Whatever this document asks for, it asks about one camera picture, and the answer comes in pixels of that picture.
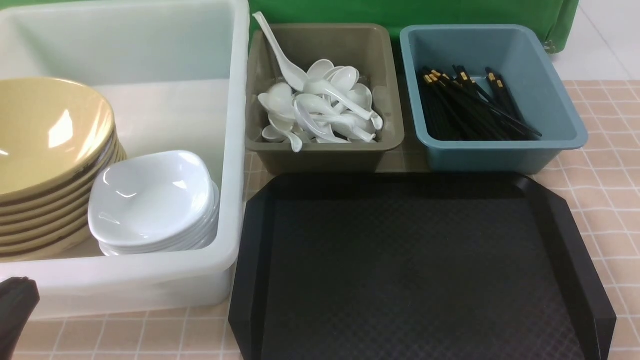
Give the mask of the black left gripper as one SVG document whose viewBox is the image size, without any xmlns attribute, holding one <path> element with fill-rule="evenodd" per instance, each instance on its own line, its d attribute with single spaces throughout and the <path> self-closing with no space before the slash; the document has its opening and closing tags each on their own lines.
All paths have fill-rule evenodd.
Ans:
<svg viewBox="0 0 640 360">
<path fill-rule="evenodd" d="M 0 358 L 11 360 L 41 296 L 35 280 L 14 276 L 0 284 Z"/>
</svg>

